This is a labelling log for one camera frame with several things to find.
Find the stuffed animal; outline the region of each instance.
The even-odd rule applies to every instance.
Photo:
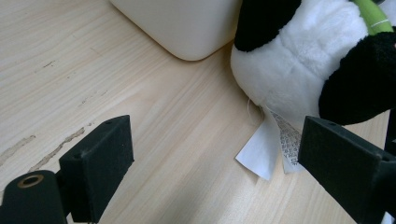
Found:
[[[379,7],[396,24],[396,1]],[[361,15],[347,0],[243,0],[231,55],[238,85],[299,131],[305,116],[344,125],[395,107],[396,35],[369,35]]]

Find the white fur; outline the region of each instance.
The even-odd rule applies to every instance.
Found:
[[[303,0],[273,41],[251,52],[233,47],[236,81],[256,105],[301,130],[305,116],[318,117],[324,81],[367,35],[359,15],[347,0]]]
[[[396,0],[387,0],[379,5],[381,9],[387,14],[390,23],[396,24]]]

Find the paper tag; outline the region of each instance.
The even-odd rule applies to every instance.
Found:
[[[301,132],[295,129],[277,113],[271,111],[280,130],[280,145],[283,155],[283,170],[285,174],[299,172],[304,167],[298,162],[298,151],[300,149]]]
[[[251,172],[269,180],[275,170],[276,158],[280,149],[279,128],[267,108],[266,115],[257,131],[247,141],[236,159]]]

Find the black fur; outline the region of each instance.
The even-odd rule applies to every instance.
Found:
[[[396,107],[396,33],[367,36],[341,60],[319,98],[323,119],[366,121]]]
[[[301,0],[244,0],[239,13],[235,47],[252,51],[274,39],[293,17]]]

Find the metal ring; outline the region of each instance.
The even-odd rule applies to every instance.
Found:
[[[43,175],[29,175],[18,182],[18,188],[20,189],[27,189],[34,185],[37,185],[44,179]]]

